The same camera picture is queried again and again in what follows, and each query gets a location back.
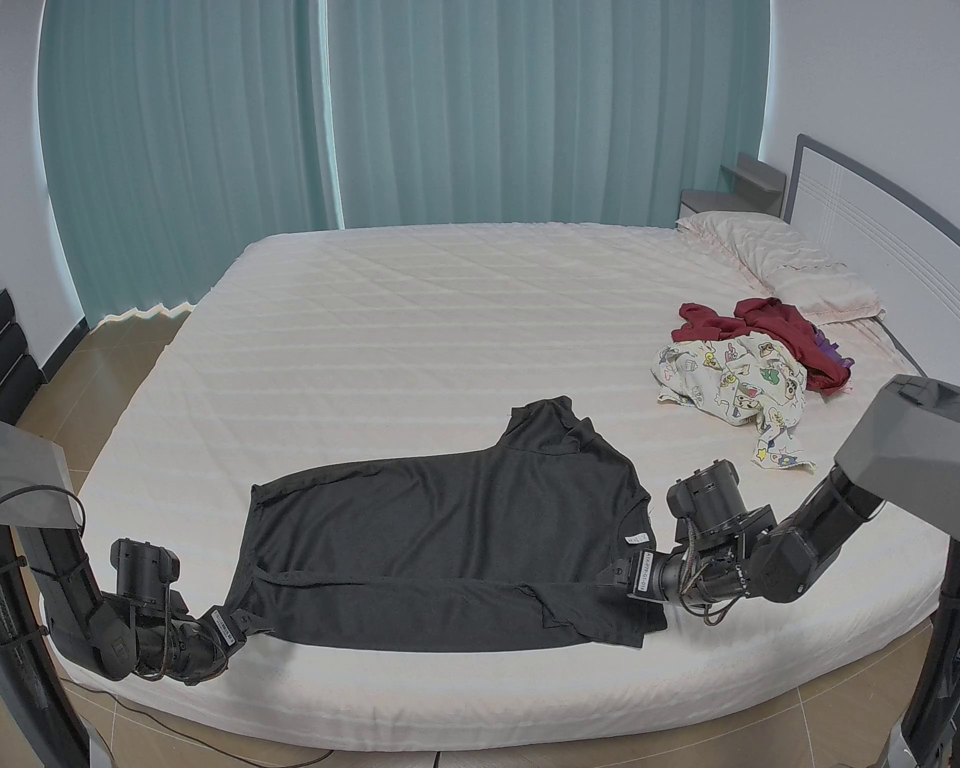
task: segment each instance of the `floor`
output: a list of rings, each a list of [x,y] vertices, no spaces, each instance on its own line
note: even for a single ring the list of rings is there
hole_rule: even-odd
[[[63,447],[79,490],[136,388],[186,316],[156,315],[104,324],[37,393],[18,426]],[[482,752],[370,754],[335,752],[324,768],[830,768],[872,765],[909,700],[930,638],[929,622],[866,659],[737,714],[672,731]],[[80,714],[113,751],[120,768],[220,768],[244,763],[209,744],[265,766],[322,757],[312,750],[216,731],[152,711],[175,735],[106,694],[67,684]],[[0,765],[38,765],[0,703]]]

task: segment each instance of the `white bed sheet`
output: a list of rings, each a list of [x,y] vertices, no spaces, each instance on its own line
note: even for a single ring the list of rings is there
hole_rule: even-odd
[[[656,403],[649,364],[683,301],[729,314],[762,288],[692,234],[599,225],[476,225],[279,235],[249,246],[160,355],[84,485],[85,542],[180,556],[194,614],[227,593],[251,483],[303,468],[493,444],[513,406],[570,395],[653,495],[716,457],[748,507],[791,512],[876,389],[909,371],[873,321],[829,335],[853,392],[808,393],[797,436],[819,464],[760,469],[756,432]],[[710,629],[667,607],[640,650],[585,644],[414,654],[252,638],[197,687],[77,680],[210,726],[336,749],[477,749],[645,732],[749,707],[908,631],[935,607],[947,538],[888,507],[804,599],[743,602]]]

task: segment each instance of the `maroon cloth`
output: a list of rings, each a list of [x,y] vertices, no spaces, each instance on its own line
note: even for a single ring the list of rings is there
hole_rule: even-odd
[[[708,306],[684,304],[680,316],[686,320],[671,336],[675,342],[720,342],[752,332],[765,333],[782,342],[806,368],[806,388],[832,395],[847,383],[850,370],[830,359],[817,346],[816,329],[797,307],[779,299],[744,299],[733,310],[734,317],[722,318]]]

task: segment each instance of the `black t-shirt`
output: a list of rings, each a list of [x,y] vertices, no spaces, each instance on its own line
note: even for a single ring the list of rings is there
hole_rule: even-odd
[[[227,608],[308,645],[639,647],[666,628],[662,607],[596,577],[655,546],[649,500],[630,460],[573,415],[569,397],[538,400],[515,408],[485,450],[253,486]],[[647,542],[627,542],[642,534]]]

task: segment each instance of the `curtain fold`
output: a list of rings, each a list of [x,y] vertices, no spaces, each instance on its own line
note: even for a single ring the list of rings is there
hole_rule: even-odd
[[[672,226],[756,154],[768,0],[327,0],[348,227]]]
[[[87,320],[195,302],[250,242],[335,227],[309,0],[47,0],[38,107]]]

